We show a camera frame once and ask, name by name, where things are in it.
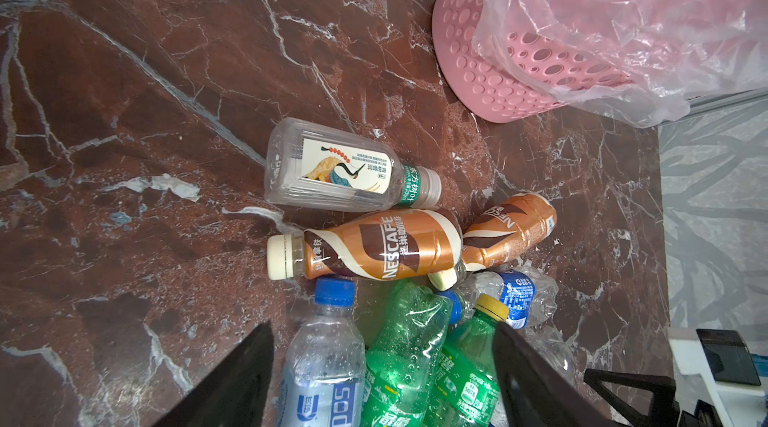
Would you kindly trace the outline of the green Sprite bottle yellow cap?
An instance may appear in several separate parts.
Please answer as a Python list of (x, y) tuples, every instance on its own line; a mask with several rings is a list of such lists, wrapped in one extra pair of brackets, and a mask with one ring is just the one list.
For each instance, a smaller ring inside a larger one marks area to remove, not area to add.
[(492, 353), (496, 326), (508, 308), (479, 296), (472, 318), (449, 332), (438, 357), (425, 426), (487, 426), (500, 398)]

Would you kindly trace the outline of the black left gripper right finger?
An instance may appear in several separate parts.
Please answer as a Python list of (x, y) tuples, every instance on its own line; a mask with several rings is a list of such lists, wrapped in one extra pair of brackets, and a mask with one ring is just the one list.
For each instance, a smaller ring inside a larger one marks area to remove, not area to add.
[(587, 402), (509, 325), (492, 344), (501, 399), (510, 426), (615, 426)]

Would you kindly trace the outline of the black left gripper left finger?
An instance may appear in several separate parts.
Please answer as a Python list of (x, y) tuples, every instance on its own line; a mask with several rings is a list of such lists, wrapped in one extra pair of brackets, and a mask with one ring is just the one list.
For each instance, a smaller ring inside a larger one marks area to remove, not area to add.
[(260, 426), (272, 377), (274, 336), (258, 325), (158, 426)]

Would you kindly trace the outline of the soda water bottle blue cap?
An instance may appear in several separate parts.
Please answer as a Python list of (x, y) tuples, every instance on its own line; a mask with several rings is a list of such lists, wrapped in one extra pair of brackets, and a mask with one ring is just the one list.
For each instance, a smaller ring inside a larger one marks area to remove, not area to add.
[(358, 426), (366, 373), (364, 339), (353, 321), (356, 285), (321, 277), (313, 312), (288, 347), (277, 426)]

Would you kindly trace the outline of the crushed green Sprite bottle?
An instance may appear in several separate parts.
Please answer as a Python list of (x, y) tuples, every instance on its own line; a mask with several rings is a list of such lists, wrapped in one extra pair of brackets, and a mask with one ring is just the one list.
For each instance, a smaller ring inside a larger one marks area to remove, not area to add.
[(395, 284), (366, 353), (362, 426), (420, 426), (428, 409), (452, 303), (430, 288)]

